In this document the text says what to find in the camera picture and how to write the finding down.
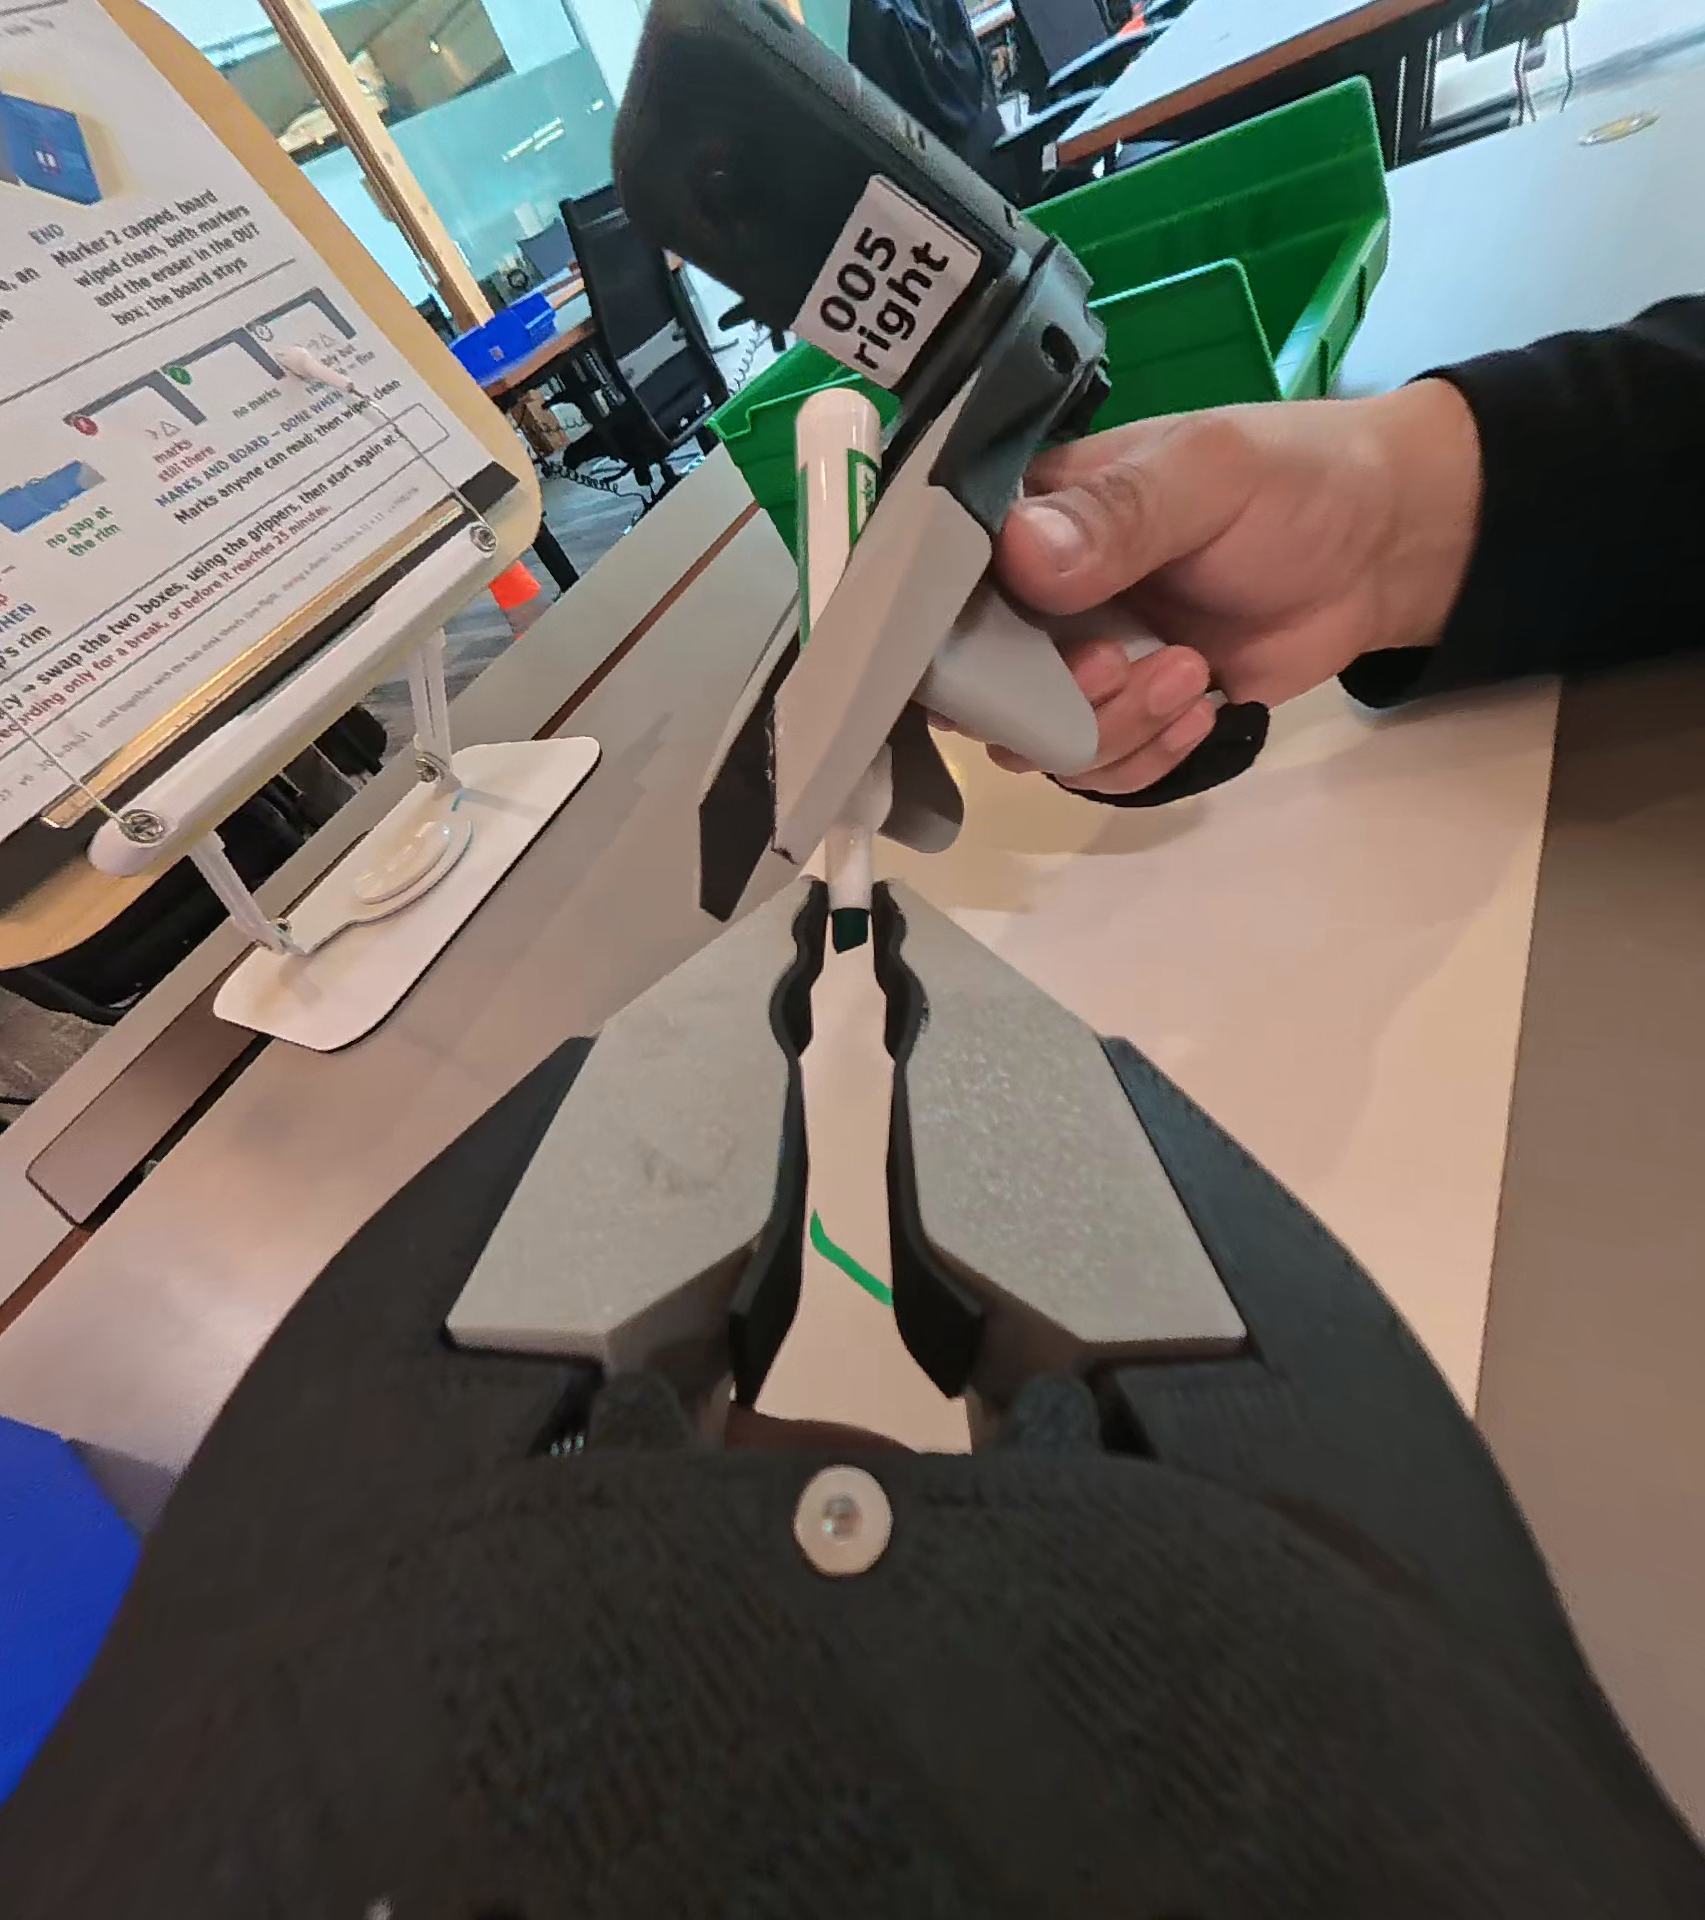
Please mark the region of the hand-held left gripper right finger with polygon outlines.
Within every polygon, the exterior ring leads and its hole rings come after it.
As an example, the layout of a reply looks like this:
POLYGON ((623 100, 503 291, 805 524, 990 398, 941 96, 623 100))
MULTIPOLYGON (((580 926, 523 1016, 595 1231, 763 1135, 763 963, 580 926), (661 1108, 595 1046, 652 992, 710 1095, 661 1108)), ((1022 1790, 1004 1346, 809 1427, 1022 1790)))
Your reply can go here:
POLYGON ((907 885, 873 891, 899 1333, 948 1398, 1244 1353, 1102 1038, 907 885))

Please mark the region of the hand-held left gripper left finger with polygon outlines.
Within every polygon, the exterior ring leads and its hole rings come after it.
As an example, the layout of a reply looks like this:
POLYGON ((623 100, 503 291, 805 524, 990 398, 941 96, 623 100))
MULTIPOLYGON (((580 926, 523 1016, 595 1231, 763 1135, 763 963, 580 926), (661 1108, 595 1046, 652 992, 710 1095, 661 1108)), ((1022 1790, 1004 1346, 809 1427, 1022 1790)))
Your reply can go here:
POLYGON ((451 1341, 757 1403, 800 1298, 811 1038, 812 891, 792 885, 582 1051, 451 1341))

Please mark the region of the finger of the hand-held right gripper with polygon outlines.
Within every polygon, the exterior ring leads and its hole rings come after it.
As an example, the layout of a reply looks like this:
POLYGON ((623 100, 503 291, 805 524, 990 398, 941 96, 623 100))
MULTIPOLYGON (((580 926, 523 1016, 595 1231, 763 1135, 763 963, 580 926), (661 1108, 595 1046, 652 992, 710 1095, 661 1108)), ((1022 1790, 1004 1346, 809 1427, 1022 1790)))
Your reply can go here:
POLYGON ((770 718, 770 848, 805 866, 915 705, 988 561, 988 537, 919 446, 882 492, 770 718))
POLYGON ((698 801, 698 906, 715 920, 729 920, 736 913, 770 847, 772 712, 778 688, 778 680, 766 680, 746 691, 726 722, 698 801))

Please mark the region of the green marker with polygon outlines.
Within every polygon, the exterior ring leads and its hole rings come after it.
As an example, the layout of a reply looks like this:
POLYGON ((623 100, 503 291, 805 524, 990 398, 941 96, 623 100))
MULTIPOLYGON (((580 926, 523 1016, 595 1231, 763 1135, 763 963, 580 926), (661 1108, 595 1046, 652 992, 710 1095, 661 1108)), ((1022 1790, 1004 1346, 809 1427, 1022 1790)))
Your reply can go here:
MULTIPOLYGON (((807 397, 795 428, 799 640, 838 588, 879 492, 880 419, 853 388, 807 397)), ((825 834, 809 872, 826 889, 834 952, 870 937, 873 843, 892 807, 892 751, 882 747, 825 834)))

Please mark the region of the white whiteboard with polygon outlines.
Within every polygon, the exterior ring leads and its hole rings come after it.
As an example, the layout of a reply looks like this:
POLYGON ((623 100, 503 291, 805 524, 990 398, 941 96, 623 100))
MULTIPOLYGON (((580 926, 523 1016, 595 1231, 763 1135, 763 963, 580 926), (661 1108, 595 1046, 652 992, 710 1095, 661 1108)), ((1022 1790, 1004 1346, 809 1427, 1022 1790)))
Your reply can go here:
POLYGON ((1152 1059, 1319 1215, 1478 1410, 1560 686, 1276 711, 1216 793, 1115 810, 945 754, 899 879, 1152 1059))

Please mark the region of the green plastic bin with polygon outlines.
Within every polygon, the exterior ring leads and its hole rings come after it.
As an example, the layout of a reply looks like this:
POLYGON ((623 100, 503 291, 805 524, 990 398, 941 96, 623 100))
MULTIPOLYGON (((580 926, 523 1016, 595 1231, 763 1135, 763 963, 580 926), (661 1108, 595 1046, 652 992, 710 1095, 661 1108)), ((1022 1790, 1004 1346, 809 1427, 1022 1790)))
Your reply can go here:
POLYGON ((1010 204, 845 61, 720 8, 659 49, 617 128, 627 210, 891 415, 990 534, 1037 445, 1324 397, 1389 249, 1371 86, 1350 78, 1039 204, 1010 204))

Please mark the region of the person's right forearm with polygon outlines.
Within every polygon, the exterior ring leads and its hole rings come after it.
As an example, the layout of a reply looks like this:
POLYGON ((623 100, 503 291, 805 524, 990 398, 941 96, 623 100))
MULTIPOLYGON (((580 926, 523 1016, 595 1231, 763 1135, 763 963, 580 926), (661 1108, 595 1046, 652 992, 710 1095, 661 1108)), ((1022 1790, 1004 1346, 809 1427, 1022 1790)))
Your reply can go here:
POLYGON ((1439 637, 1358 657, 1356 702, 1705 657, 1705 294, 1423 383, 1475 421, 1479 527, 1439 637))

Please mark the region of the person's right hand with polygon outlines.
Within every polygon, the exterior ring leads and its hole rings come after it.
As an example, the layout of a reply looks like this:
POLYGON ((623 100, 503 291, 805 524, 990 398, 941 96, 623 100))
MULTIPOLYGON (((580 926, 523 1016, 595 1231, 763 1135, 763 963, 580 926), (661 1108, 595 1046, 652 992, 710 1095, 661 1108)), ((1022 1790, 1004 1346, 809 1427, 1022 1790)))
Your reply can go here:
POLYGON ((1369 657, 1421 660, 1461 599, 1486 492, 1465 397, 1255 403, 1132 422, 1029 471, 995 543, 1003 591, 1086 614, 1064 659, 1098 717, 1067 786, 1159 786, 1224 705, 1279 709, 1369 657))

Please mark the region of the dark jacket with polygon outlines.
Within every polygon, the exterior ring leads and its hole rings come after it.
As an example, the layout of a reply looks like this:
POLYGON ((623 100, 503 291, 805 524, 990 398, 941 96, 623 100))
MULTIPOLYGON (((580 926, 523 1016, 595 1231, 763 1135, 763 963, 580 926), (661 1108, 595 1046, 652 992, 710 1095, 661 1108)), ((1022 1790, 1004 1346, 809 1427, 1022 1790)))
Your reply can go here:
POLYGON ((1004 125, 963 3, 850 3, 849 61, 969 166, 986 169, 1004 125))

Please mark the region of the black office chair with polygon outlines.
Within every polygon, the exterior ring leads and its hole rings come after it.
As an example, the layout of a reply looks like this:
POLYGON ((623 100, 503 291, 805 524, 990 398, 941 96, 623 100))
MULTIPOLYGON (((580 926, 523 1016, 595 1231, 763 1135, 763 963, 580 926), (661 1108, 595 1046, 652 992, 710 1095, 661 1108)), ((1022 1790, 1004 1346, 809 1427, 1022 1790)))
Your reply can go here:
POLYGON ((712 416, 731 391, 667 250, 629 222, 614 187, 561 203, 595 334, 595 384, 576 397, 585 433, 563 461, 625 469, 656 500, 679 481, 673 457, 712 451, 712 416))

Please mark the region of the small blue bin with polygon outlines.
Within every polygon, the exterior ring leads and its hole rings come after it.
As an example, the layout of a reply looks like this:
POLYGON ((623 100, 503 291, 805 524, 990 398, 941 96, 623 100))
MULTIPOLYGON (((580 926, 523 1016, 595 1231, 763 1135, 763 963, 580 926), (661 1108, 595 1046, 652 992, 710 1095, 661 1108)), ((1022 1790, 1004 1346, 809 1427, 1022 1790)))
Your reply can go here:
POLYGON ((530 292, 511 300, 490 320, 474 327, 451 342, 457 362, 481 384, 523 365, 556 333, 556 315, 551 300, 530 292))

